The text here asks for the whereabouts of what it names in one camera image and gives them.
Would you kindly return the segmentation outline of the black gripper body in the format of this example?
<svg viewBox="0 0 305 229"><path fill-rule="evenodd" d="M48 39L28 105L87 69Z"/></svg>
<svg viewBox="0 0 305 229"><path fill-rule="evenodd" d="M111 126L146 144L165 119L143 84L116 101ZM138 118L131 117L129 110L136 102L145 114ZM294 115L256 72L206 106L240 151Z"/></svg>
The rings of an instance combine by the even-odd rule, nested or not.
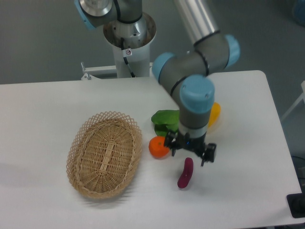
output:
<svg viewBox="0 0 305 229"><path fill-rule="evenodd" d="M203 155L205 153L205 136L206 134L198 138L190 138L179 132L176 138L176 147L194 152L196 155Z"/></svg>

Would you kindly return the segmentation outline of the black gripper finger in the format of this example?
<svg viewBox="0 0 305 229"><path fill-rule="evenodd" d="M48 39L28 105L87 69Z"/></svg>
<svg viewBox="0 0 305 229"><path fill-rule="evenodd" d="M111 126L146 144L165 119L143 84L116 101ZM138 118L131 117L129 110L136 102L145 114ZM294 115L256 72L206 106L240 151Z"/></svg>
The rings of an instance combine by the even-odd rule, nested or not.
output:
<svg viewBox="0 0 305 229"><path fill-rule="evenodd" d="M202 158L201 166L202 167L204 166L204 164L206 162L213 163L215 161L216 147L217 147L217 144L215 144L215 143L209 143L208 145L206 145L206 149L201 156L201 158Z"/></svg>
<svg viewBox="0 0 305 229"><path fill-rule="evenodd" d="M172 157L174 157L176 151L182 149L179 133L169 130L165 136L163 145L171 150Z"/></svg>

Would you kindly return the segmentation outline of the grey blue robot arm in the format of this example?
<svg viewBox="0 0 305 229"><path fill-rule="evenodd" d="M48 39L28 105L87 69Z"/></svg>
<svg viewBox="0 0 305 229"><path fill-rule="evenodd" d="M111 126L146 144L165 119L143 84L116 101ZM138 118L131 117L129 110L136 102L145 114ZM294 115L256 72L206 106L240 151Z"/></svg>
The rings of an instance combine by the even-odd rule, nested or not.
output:
<svg viewBox="0 0 305 229"><path fill-rule="evenodd" d="M213 162L216 144L204 141L214 104L214 85L208 76L236 63L240 46L234 36L220 33L206 1L175 2L193 51L183 57L166 52L154 62L150 62L150 44L156 25L143 12L140 0L77 0L74 4L88 29L103 27L119 78L153 73L179 106L178 129L168 131L164 145L173 152L194 152L203 163Z"/></svg>

